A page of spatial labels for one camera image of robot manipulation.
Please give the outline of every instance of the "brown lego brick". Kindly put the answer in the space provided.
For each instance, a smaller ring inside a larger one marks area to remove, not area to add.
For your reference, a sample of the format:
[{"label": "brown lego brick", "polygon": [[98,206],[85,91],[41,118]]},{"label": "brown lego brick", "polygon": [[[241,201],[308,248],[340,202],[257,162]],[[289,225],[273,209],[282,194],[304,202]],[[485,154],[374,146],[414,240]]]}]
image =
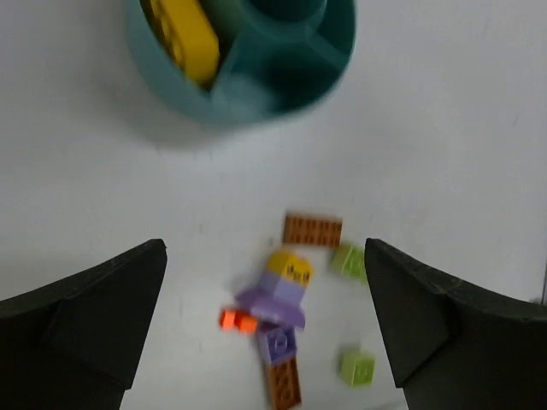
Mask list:
[{"label": "brown lego brick", "polygon": [[300,406],[302,397],[297,358],[293,356],[277,366],[265,365],[265,369],[273,410],[289,410]]},{"label": "brown lego brick", "polygon": [[337,248],[342,233],[342,219],[332,216],[287,214],[283,243]]}]

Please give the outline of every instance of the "teal bowl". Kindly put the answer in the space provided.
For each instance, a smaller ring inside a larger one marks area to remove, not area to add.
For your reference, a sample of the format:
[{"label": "teal bowl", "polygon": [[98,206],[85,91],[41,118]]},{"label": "teal bowl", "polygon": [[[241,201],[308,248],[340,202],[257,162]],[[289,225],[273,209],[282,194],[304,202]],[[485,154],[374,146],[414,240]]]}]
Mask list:
[{"label": "teal bowl", "polygon": [[186,78],[156,38],[139,0],[124,0],[129,50],[148,86],[203,123],[249,124],[321,100],[338,82],[356,38],[354,0],[203,0],[228,52],[209,90]]}]

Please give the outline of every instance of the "toy block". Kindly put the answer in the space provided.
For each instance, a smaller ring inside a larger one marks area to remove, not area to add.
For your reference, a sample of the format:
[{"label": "toy block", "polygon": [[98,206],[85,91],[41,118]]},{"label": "toy block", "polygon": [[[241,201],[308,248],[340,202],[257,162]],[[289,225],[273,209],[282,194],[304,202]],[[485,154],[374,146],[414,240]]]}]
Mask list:
[{"label": "toy block", "polygon": [[289,360],[297,353],[294,327],[261,325],[257,334],[262,359],[270,366]]},{"label": "toy block", "polygon": [[365,249],[341,243],[331,261],[331,269],[363,283],[368,283],[365,270]]},{"label": "toy block", "polygon": [[314,277],[314,268],[308,260],[287,249],[273,252],[266,269],[301,286],[308,286],[309,281]]},{"label": "toy block", "polygon": [[351,387],[361,387],[373,382],[376,359],[370,353],[358,350],[342,354],[340,377]]},{"label": "toy block", "polygon": [[258,327],[258,319],[246,312],[238,311],[236,313],[235,325],[238,327],[240,333],[254,335]]},{"label": "toy block", "polygon": [[273,410],[290,410],[302,404],[297,357],[277,366],[265,366]]},{"label": "toy block", "polygon": [[221,312],[221,318],[219,320],[219,325],[223,331],[231,331],[235,326],[236,321],[236,311],[223,309]]},{"label": "toy block", "polygon": [[260,320],[299,329],[306,325],[306,318],[298,305],[275,299],[255,286],[236,295],[236,301],[242,309]]},{"label": "toy block", "polygon": [[224,309],[219,320],[223,331],[238,329],[240,333],[255,334],[258,327],[258,319],[243,310]]},{"label": "toy block", "polygon": [[340,244],[340,218],[306,214],[288,214],[285,219],[283,243],[336,248]]},{"label": "toy block", "polygon": [[149,0],[150,25],[186,77],[208,85],[221,58],[219,40],[198,0]]},{"label": "toy block", "polygon": [[271,297],[292,305],[300,304],[306,293],[306,288],[304,286],[295,284],[270,271],[262,273],[257,287],[264,290]]}]

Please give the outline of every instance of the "purple lego brick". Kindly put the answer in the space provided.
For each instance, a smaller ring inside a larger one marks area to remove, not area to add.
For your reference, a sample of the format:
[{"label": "purple lego brick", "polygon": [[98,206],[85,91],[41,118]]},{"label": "purple lego brick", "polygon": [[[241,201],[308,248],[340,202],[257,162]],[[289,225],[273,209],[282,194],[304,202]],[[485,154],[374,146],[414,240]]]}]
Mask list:
[{"label": "purple lego brick", "polygon": [[305,287],[269,271],[261,275],[257,287],[264,290],[271,297],[291,305],[299,305],[304,293],[306,293]]},{"label": "purple lego brick", "polygon": [[299,306],[273,299],[268,293],[256,287],[241,292],[236,296],[236,301],[242,309],[258,319],[299,329],[306,325],[304,313]]},{"label": "purple lego brick", "polygon": [[262,358],[270,366],[277,366],[297,353],[294,327],[266,323],[261,325],[257,337]]}]

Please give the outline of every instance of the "lime green lego brick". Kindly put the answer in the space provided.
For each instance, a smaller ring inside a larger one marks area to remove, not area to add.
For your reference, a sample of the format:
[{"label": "lime green lego brick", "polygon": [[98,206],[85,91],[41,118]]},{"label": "lime green lego brick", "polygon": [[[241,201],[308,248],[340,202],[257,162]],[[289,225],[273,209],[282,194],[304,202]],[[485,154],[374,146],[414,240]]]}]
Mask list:
[{"label": "lime green lego brick", "polygon": [[348,260],[348,257],[351,254],[351,245],[340,244],[334,252],[334,257],[331,261],[331,269],[336,272],[343,272],[345,263]]},{"label": "lime green lego brick", "polygon": [[339,375],[351,387],[367,386],[373,382],[375,364],[376,359],[369,352],[345,352]]},{"label": "lime green lego brick", "polygon": [[331,269],[365,284],[368,283],[363,248],[349,243],[340,244],[332,258]]}]

